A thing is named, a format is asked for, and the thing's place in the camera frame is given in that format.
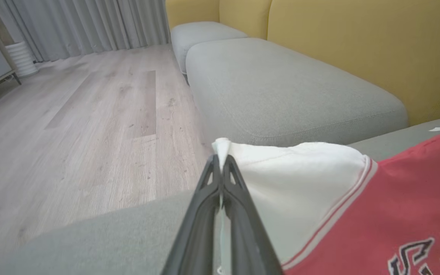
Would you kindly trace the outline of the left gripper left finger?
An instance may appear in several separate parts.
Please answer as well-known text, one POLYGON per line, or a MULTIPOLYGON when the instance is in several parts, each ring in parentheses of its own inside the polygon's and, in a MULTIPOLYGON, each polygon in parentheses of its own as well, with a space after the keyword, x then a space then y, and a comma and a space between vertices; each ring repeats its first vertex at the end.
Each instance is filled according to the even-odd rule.
POLYGON ((212 275, 220 202, 218 155, 207 160, 161 275, 212 275))

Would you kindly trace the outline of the white ribbed cylinder appliance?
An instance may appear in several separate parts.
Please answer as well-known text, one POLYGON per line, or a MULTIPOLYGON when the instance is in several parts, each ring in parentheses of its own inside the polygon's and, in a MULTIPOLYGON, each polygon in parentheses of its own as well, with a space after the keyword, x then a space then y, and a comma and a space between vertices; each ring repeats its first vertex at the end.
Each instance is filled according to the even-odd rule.
POLYGON ((16 65, 16 75, 19 78, 30 77, 39 72, 26 42, 18 42, 13 45, 5 46, 5 48, 16 65))

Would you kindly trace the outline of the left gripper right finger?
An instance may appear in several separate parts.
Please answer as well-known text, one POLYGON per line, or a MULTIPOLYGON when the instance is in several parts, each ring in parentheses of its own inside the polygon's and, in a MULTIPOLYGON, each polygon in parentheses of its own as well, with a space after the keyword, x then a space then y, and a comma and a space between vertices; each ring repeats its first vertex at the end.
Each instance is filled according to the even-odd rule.
POLYGON ((283 275, 266 229, 232 155, 222 172, 222 195, 230 219, 231 275, 283 275))

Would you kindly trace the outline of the small grey sofa seat cushion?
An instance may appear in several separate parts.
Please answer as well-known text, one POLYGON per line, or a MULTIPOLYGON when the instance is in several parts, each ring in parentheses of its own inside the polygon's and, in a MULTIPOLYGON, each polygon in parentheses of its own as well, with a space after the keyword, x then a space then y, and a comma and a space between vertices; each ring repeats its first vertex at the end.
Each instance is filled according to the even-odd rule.
POLYGON ((171 30, 171 45, 176 56, 180 71, 186 72, 186 56, 194 45, 217 40, 247 38, 248 35, 240 30, 214 21, 197 21, 175 26, 171 30))

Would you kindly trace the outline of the red basketball jersey white sleeves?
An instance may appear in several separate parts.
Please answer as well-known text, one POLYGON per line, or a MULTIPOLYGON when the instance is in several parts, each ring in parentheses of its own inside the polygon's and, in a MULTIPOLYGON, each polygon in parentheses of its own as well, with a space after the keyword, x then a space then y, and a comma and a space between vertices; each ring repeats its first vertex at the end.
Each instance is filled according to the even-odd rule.
POLYGON ((286 275, 440 275, 440 133, 377 162, 348 146, 213 143, 286 275))

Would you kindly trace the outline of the large grey sofa seat cushion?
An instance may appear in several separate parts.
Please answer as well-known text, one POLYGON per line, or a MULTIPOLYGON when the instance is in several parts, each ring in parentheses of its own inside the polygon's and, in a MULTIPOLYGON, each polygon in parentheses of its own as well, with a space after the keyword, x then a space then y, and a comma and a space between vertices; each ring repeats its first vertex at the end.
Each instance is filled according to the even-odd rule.
MULTIPOLYGON (((435 120, 348 147, 380 162, 438 133, 440 120, 435 120)), ((161 275, 194 190, 42 235, 0 264, 0 275, 161 275)), ((231 275, 230 219, 224 207, 221 178, 212 275, 231 275)))

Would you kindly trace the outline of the yellow sofa backrest cushion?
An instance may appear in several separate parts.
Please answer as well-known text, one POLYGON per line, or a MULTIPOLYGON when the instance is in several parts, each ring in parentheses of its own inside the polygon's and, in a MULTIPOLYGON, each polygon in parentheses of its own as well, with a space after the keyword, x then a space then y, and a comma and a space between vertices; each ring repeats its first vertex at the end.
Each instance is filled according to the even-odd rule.
POLYGON ((169 29, 196 21, 219 21, 219 0, 165 0, 169 29))
POLYGON ((267 39, 272 0, 219 0, 219 21, 246 33, 267 39))
POLYGON ((267 39, 393 94, 411 125, 440 119, 440 0, 272 0, 267 39))

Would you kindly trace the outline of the long grey sofa seat cushion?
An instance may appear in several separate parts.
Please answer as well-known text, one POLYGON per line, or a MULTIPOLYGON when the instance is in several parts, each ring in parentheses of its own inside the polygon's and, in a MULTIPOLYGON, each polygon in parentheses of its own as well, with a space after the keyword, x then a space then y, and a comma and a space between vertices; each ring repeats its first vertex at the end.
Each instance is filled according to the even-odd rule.
POLYGON ((262 39, 194 45, 186 71, 209 141, 351 144, 409 125, 405 106, 393 94, 262 39))

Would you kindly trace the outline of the grey pleated curtain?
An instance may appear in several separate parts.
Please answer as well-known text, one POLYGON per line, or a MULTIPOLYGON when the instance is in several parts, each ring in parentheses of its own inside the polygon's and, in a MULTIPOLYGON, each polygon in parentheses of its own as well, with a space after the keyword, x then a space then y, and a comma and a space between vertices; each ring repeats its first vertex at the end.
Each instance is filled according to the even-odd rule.
POLYGON ((165 0, 0 0, 0 18, 37 62, 170 42, 165 0))

